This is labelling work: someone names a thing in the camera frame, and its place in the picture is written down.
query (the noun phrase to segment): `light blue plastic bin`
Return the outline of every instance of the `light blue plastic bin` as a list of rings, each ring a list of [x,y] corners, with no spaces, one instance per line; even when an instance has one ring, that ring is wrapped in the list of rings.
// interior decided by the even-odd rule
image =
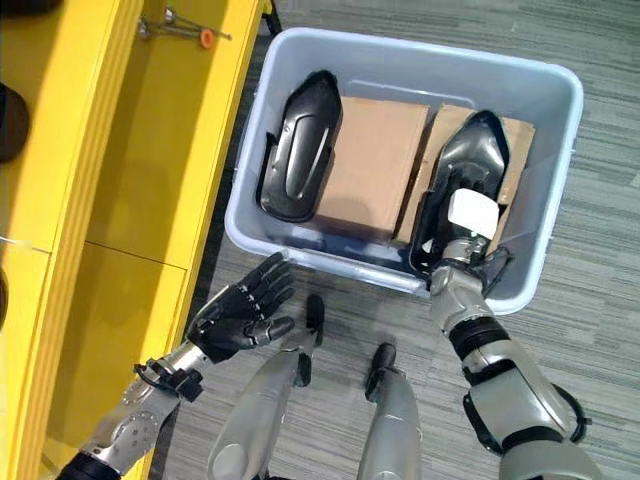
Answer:
[[[580,80],[564,67],[473,50],[342,32],[294,28],[269,48],[246,125],[225,226],[240,248],[376,285],[428,295],[404,269],[402,252],[276,220],[255,191],[266,133],[278,132],[285,102],[307,76],[326,69],[346,96],[490,109],[536,128],[501,243],[515,255],[488,298],[496,314],[524,308],[535,294],[582,114]]]

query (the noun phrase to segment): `black cable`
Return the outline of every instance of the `black cable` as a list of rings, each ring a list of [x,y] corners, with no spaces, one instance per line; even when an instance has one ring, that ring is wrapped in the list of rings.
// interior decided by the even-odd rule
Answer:
[[[175,391],[171,387],[169,387],[168,385],[165,385],[165,384],[160,383],[160,382],[156,382],[154,380],[151,380],[149,377],[147,377],[147,374],[144,373],[146,368],[147,368],[146,365],[141,365],[139,363],[136,363],[133,366],[133,371],[135,373],[137,373],[140,376],[140,378],[142,379],[142,381],[144,383],[146,383],[147,385],[151,385],[152,387],[158,388],[158,389],[163,390],[165,392],[173,392],[173,393],[175,393]]]
[[[587,426],[591,425],[593,422],[590,418],[585,416],[582,405],[580,405],[580,402],[578,402],[578,400],[573,395],[571,395],[564,388],[559,387],[555,383],[553,384],[553,386],[555,387],[558,394],[560,394],[560,396],[564,399],[564,401],[569,404],[576,416],[576,428],[571,434],[570,440],[573,443],[578,444],[584,439],[585,435],[587,434]]]

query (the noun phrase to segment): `yellow cabinet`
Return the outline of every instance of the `yellow cabinet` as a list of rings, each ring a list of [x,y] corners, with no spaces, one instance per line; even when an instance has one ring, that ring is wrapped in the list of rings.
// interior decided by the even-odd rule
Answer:
[[[118,403],[133,364],[169,348],[184,276],[180,268],[85,245],[47,425],[43,464],[50,473]]]
[[[232,39],[209,50],[140,39],[140,16],[160,21],[167,4]],[[11,358],[0,478],[55,472],[132,363],[180,340],[263,6],[65,0],[2,19],[2,81],[25,97],[32,125],[21,156],[0,166],[0,234],[38,251],[0,251],[10,290],[0,368]]]

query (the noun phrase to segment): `cardboard box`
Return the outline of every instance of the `cardboard box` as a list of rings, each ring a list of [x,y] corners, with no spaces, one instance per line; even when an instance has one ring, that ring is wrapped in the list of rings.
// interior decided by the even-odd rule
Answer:
[[[411,192],[408,194],[404,214],[399,220],[398,231],[395,235],[395,240],[398,242],[409,243],[411,241],[411,234],[413,232],[418,204],[420,203],[423,193],[431,184],[431,176],[440,155],[440,151],[472,113],[474,113],[473,110],[456,107],[454,105],[442,105],[440,110],[438,110],[431,126],[431,131],[418,169],[418,174],[413,186],[411,187]],[[507,140],[509,141],[511,158],[498,195],[498,203],[502,206],[503,213],[500,216],[498,229],[496,231],[496,235],[491,241],[489,251],[493,251],[500,241],[502,231],[509,215],[511,202],[513,202],[516,189],[520,183],[520,176],[522,175],[522,170],[524,169],[527,161],[527,155],[529,154],[529,148],[531,147],[531,142],[533,141],[533,135],[535,133],[533,125],[520,120],[502,118],[502,122],[504,124]]]
[[[390,239],[428,107],[343,97],[342,109],[333,167],[313,222],[351,236]]]

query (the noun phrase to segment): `silver robot leg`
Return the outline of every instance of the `silver robot leg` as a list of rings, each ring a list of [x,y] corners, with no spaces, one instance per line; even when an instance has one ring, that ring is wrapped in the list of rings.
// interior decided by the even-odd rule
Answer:
[[[310,297],[310,330],[287,339],[281,351],[251,379],[211,450],[207,480],[267,477],[291,387],[306,386],[310,381],[311,355],[321,342],[323,318],[322,300]]]
[[[420,419],[409,382],[395,369],[384,371],[373,400],[377,403],[362,454],[358,480],[420,480]]]

